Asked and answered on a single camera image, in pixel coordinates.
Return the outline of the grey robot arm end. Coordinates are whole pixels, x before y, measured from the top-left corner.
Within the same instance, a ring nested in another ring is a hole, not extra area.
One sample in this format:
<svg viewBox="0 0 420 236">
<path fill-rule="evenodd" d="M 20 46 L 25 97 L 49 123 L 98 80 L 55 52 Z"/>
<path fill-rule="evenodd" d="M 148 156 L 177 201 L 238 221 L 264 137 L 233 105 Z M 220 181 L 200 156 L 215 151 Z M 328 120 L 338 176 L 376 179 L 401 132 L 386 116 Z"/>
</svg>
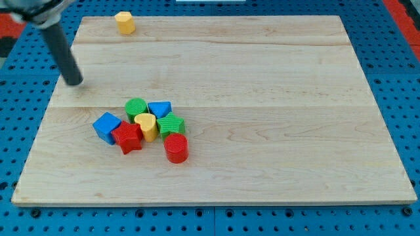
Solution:
<svg viewBox="0 0 420 236">
<path fill-rule="evenodd" d="M 1 12 L 17 23 L 31 23 L 46 29 L 59 23 L 62 13 L 75 0 L 1 0 Z"/>
</svg>

